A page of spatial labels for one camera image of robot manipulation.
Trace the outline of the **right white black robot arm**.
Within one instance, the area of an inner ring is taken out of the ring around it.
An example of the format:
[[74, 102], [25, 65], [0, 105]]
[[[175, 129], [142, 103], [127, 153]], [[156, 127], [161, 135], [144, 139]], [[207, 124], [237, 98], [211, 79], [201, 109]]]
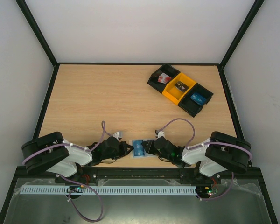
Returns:
[[243, 174], [252, 159], [250, 143], [221, 132], [213, 132], [210, 138], [193, 146], [175, 146], [164, 136], [144, 141], [142, 146], [146, 153], [179, 168], [198, 164], [194, 177], [200, 183], [226, 170]]

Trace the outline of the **blue VIP credit card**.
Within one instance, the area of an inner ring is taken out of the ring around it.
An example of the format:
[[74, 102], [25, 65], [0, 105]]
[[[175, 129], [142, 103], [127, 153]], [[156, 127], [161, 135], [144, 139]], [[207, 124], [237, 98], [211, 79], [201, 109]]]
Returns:
[[206, 102], [206, 98], [204, 98], [203, 96], [201, 96], [198, 93], [194, 93], [191, 97], [190, 97], [194, 102], [196, 102], [198, 105], [203, 106]]

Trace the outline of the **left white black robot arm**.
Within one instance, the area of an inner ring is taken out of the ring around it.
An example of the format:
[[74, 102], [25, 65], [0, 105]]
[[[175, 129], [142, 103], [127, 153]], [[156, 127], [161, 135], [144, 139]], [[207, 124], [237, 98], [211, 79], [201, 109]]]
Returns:
[[133, 151], [121, 140], [120, 132], [90, 146], [79, 146], [53, 132], [22, 145], [23, 166], [29, 175], [43, 172], [71, 177], [79, 167], [93, 167], [104, 160], [118, 160]]

